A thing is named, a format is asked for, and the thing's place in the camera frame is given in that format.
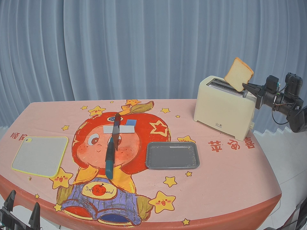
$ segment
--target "white tape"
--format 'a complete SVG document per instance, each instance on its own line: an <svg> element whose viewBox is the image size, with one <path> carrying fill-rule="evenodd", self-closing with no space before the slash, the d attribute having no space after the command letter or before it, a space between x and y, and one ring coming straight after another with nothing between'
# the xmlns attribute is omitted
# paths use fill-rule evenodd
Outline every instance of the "white tape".
<svg viewBox="0 0 307 230"><path fill-rule="evenodd" d="M112 132L113 132L113 126L105 125L103 127L104 134L112 134ZM122 134L123 133L134 133L134 126L133 125L120 125L119 132Z"/></svg>

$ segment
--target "white floor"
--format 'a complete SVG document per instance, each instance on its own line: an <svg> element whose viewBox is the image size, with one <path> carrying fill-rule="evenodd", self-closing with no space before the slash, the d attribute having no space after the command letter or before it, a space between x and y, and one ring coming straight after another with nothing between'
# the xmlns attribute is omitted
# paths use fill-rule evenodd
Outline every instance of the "white floor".
<svg viewBox="0 0 307 230"><path fill-rule="evenodd" d="M0 139L7 128L0 128ZM272 211L258 230L267 227L279 228L289 218L305 197L307 197L307 132L293 133L289 128L284 131L280 129L272 133L269 131L263 134L254 132L264 153L269 160L282 190L280 203ZM4 199L0 196L0 206ZM13 214L25 224L28 223L31 211L16 206ZM43 230L57 230L55 226L41 218Z"/></svg>

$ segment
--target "toaster slot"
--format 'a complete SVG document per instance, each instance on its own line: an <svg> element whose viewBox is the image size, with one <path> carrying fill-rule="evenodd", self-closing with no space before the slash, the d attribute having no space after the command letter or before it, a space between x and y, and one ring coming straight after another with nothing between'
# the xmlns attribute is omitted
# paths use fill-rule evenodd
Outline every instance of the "toaster slot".
<svg viewBox="0 0 307 230"><path fill-rule="evenodd" d="M209 87L245 98L248 91L244 89L241 92L236 91L229 83L221 79L213 79L208 84Z"/></svg>

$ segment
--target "red apple print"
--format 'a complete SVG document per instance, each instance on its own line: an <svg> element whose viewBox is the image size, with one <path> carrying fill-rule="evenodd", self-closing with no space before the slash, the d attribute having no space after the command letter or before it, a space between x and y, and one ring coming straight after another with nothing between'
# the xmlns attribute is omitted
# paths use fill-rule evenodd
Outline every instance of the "red apple print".
<svg viewBox="0 0 307 230"><path fill-rule="evenodd" d="M106 193L106 188L103 185L97 184L97 185L93 186L92 193L95 196L102 196L103 194Z"/></svg>

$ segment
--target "toaster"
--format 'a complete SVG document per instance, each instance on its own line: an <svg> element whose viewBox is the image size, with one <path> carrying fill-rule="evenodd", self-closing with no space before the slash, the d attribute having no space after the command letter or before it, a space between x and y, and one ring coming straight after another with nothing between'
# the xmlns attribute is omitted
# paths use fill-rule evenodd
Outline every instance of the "toaster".
<svg viewBox="0 0 307 230"><path fill-rule="evenodd" d="M254 127L256 99L245 89L238 92L224 79L209 76L199 84L194 121L243 141Z"/></svg>

